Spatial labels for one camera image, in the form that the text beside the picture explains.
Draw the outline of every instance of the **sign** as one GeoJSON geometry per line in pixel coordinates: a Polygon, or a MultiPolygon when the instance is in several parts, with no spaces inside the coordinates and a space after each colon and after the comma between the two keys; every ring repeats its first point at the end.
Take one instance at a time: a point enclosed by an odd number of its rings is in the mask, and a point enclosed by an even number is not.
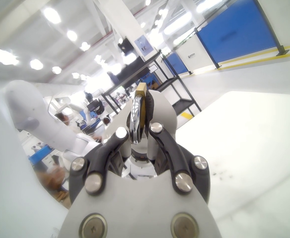
{"type": "Polygon", "coordinates": [[[154,64],[154,65],[149,67],[149,72],[152,73],[152,72],[156,71],[157,69],[158,69],[157,66],[154,64]]]}
{"type": "Polygon", "coordinates": [[[146,39],[144,35],[139,37],[134,41],[138,49],[142,52],[144,56],[148,55],[150,52],[154,51],[153,47],[149,43],[149,41],[146,39]]]}
{"type": "Polygon", "coordinates": [[[196,54],[195,53],[192,53],[191,55],[188,55],[188,58],[191,59],[191,58],[193,58],[195,56],[196,56],[196,54]]]}

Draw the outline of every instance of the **poster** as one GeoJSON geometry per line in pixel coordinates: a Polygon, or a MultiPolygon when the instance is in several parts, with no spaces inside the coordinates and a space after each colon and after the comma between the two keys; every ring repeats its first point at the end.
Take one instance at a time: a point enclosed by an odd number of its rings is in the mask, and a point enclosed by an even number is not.
{"type": "Polygon", "coordinates": [[[134,41],[138,49],[141,50],[143,56],[148,55],[154,49],[144,35],[134,41]]]}

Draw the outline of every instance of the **yellow floor stripe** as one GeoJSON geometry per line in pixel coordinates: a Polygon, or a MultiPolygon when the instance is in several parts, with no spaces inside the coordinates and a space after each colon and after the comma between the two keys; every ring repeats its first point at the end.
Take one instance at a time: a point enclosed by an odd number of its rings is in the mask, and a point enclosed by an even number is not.
{"type": "Polygon", "coordinates": [[[277,52],[277,51],[278,51],[278,49],[272,49],[272,50],[268,50],[268,51],[265,51],[265,52],[262,51],[262,52],[259,52],[259,53],[253,53],[252,55],[242,56],[242,57],[239,57],[239,58],[234,58],[232,60],[226,60],[224,62],[219,63],[219,65],[231,63],[231,62],[234,62],[234,61],[237,61],[237,60],[244,60],[244,59],[248,59],[248,58],[251,58],[251,57],[255,57],[255,56],[259,56],[259,55],[263,55],[263,54],[267,54],[267,53],[272,53],[272,52],[277,52]]]}
{"type": "Polygon", "coordinates": [[[188,120],[190,120],[190,119],[193,117],[191,114],[186,113],[186,112],[183,112],[183,113],[181,114],[181,116],[182,116],[182,117],[185,117],[185,118],[188,119],[188,120]]]}
{"type": "Polygon", "coordinates": [[[215,70],[229,69],[229,68],[244,66],[244,65],[248,65],[248,64],[259,63],[259,62],[268,61],[268,60],[277,60],[279,58],[288,58],[288,57],[290,57],[290,53],[284,54],[284,55],[280,55],[280,56],[268,57],[268,58],[264,58],[264,59],[260,59],[260,60],[252,60],[252,61],[249,61],[249,62],[239,63],[239,64],[231,65],[231,66],[220,67],[219,69],[215,69],[215,70]]]}

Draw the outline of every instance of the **metal bolt head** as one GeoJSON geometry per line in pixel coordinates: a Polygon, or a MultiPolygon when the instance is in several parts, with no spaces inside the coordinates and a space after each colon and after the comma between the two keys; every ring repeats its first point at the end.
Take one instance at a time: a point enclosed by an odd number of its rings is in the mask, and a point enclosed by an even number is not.
{"type": "Polygon", "coordinates": [[[154,122],[150,125],[150,130],[154,133],[160,133],[163,130],[163,126],[159,122],[154,122]]]}
{"type": "Polygon", "coordinates": [[[75,158],[71,163],[71,169],[75,172],[80,171],[84,166],[84,159],[82,157],[75,158]]]}
{"type": "Polygon", "coordinates": [[[105,238],[108,231],[105,219],[99,214],[89,216],[82,225],[83,238],[105,238]]]}
{"type": "Polygon", "coordinates": [[[86,178],[84,186],[88,194],[96,193],[102,186],[102,176],[99,173],[90,174],[86,178]]]}
{"type": "Polygon", "coordinates": [[[205,160],[205,158],[201,156],[196,156],[194,158],[194,162],[195,162],[196,167],[200,170],[205,170],[205,168],[208,167],[207,161],[205,160]]]}
{"type": "Polygon", "coordinates": [[[173,238],[197,238],[199,229],[191,215],[178,213],[172,219],[171,233],[173,238]]]}
{"type": "Polygon", "coordinates": [[[119,128],[117,128],[115,135],[117,138],[123,139],[127,135],[127,130],[124,127],[119,127],[119,128]]]}
{"type": "Polygon", "coordinates": [[[179,173],[175,177],[175,183],[179,190],[190,192],[194,187],[191,177],[186,173],[179,173]]]}

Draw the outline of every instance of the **ceiling light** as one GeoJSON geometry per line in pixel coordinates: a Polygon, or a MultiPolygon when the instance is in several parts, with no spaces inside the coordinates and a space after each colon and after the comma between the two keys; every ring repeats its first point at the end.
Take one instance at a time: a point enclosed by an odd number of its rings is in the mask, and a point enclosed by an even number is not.
{"type": "Polygon", "coordinates": [[[101,62],[101,59],[102,59],[102,56],[101,56],[101,55],[97,55],[97,56],[94,58],[94,60],[95,60],[97,63],[101,62]]]}
{"type": "Polygon", "coordinates": [[[121,66],[120,63],[116,63],[116,64],[114,64],[114,65],[112,65],[112,66],[110,67],[110,71],[111,71],[112,74],[114,74],[114,75],[119,74],[119,73],[121,72],[121,70],[122,70],[122,66],[121,66]]]}
{"type": "Polygon", "coordinates": [[[58,66],[54,66],[54,67],[52,68],[52,72],[53,72],[54,74],[59,74],[59,73],[61,73],[61,71],[62,71],[62,69],[61,69],[60,67],[58,67],[58,66]]]}
{"type": "Polygon", "coordinates": [[[0,62],[4,65],[16,65],[19,61],[16,59],[17,56],[14,56],[10,52],[0,49],[0,62]]]}
{"type": "Polygon", "coordinates": [[[35,59],[30,61],[30,67],[35,70],[41,70],[44,67],[44,65],[42,64],[41,61],[35,59]]]}
{"type": "Polygon", "coordinates": [[[151,0],[146,0],[145,1],[146,6],[149,6],[150,5],[150,2],[151,2],[151,0]]]}
{"type": "Polygon", "coordinates": [[[123,56],[123,62],[128,65],[128,64],[134,62],[136,60],[136,58],[137,57],[134,53],[130,53],[126,56],[123,56]]]}
{"type": "Polygon", "coordinates": [[[74,79],[78,79],[80,75],[78,73],[72,73],[72,76],[74,79]]]}
{"type": "Polygon", "coordinates": [[[48,21],[52,22],[53,24],[58,24],[61,22],[60,16],[55,9],[44,9],[44,16],[47,18],[48,21]]]}
{"type": "Polygon", "coordinates": [[[86,76],[84,74],[80,75],[81,80],[86,81],[86,76]]]}
{"type": "Polygon", "coordinates": [[[87,44],[86,42],[83,42],[82,45],[81,45],[81,47],[80,47],[80,49],[81,49],[82,51],[85,52],[85,51],[88,50],[90,47],[91,47],[90,44],[87,44]]]}
{"type": "Polygon", "coordinates": [[[214,7],[215,5],[220,3],[221,1],[222,0],[205,0],[197,6],[197,12],[202,13],[202,12],[210,9],[211,7],[214,7]]]}
{"type": "Polygon", "coordinates": [[[166,34],[166,35],[172,34],[173,32],[179,30],[181,27],[185,26],[190,20],[191,20],[191,13],[188,12],[188,13],[184,14],[183,16],[179,17],[172,24],[167,26],[164,29],[164,34],[166,34]]]}
{"type": "Polygon", "coordinates": [[[164,9],[162,12],[162,18],[165,19],[168,14],[168,9],[164,9]]]}
{"type": "Polygon", "coordinates": [[[162,27],[162,25],[163,25],[163,21],[162,21],[162,20],[156,20],[156,21],[155,21],[155,25],[156,25],[158,28],[160,28],[160,27],[162,27]]]}
{"type": "Polygon", "coordinates": [[[74,31],[68,31],[67,36],[73,42],[76,41],[78,38],[77,34],[74,31]]]}
{"type": "Polygon", "coordinates": [[[183,35],[180,35],[177,39],[174,40],[174,45],[178,45],[181,43],[184,39],[186,39],[195,28],[191,28],[189,31],[185,32],[183,35]]]}

